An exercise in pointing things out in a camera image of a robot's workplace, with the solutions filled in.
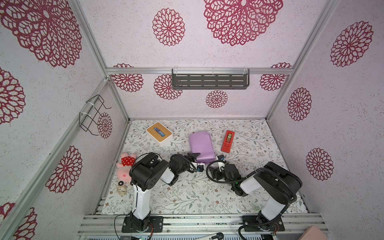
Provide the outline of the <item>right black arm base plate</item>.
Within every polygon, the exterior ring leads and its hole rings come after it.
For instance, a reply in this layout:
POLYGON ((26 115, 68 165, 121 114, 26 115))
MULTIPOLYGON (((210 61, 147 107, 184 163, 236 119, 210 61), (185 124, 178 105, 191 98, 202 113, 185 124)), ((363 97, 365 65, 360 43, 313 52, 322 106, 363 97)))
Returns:
POLYGON ((283 232, 285 226, 282 216, 279 215, 272 220, 268 220, 262 215, 242 216, 244 229, 246 232, 283 232))

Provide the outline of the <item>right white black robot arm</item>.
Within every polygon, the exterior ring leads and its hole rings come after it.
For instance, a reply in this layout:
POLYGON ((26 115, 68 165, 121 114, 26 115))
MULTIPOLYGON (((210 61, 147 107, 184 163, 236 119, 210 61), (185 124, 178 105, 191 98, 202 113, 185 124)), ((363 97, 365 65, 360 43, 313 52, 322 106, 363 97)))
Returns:
POLYGON ((289 206, 297 201, 297 192, 303 186, 298 176, 273 162, 242 177, 234 164, 217 160, 207 166, 206 175, 215 183, 230 185, 231 190, 240 197, 264 189, 270 197, 260 210, 257 223, 265 225, 281 218, 289 206))

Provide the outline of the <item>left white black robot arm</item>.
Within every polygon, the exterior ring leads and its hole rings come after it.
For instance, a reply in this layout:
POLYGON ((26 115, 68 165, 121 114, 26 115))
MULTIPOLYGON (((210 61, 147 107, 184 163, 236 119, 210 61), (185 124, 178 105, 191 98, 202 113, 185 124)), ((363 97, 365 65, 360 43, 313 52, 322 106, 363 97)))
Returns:
POLYGON ((197 157, 200 153, 187 153, 186 155, 171 155, 170 161, 161 158, 157 153, 146 153, 135 163, 130 170, 131 185, 135 196, 132 205, 132 214, 140 223, 150 215, 151 190, 159 180, 173 186, 180 174, 185 172, 198 172, 197 157))

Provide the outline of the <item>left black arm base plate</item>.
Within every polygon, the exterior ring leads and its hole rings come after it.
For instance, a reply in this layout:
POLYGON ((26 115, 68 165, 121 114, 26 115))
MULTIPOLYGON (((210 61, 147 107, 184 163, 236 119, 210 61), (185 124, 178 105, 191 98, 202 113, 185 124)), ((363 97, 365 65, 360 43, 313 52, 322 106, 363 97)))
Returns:
POLYGON ((125 217, 122 233, 161 233, 163 231, 164 217, 147 216, 143 220, 133 215, 125 217))

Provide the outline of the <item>pink wrapping paper sheet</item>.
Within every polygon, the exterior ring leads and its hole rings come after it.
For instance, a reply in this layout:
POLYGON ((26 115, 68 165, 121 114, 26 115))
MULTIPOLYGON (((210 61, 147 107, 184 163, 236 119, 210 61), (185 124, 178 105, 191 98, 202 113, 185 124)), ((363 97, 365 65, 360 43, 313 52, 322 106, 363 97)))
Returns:
POLYGON ((211 135, 207 131, 191 134, 189 143, 193 154, 200 153, 196 157, 198 163, 209 164, 216 159, 211 135))

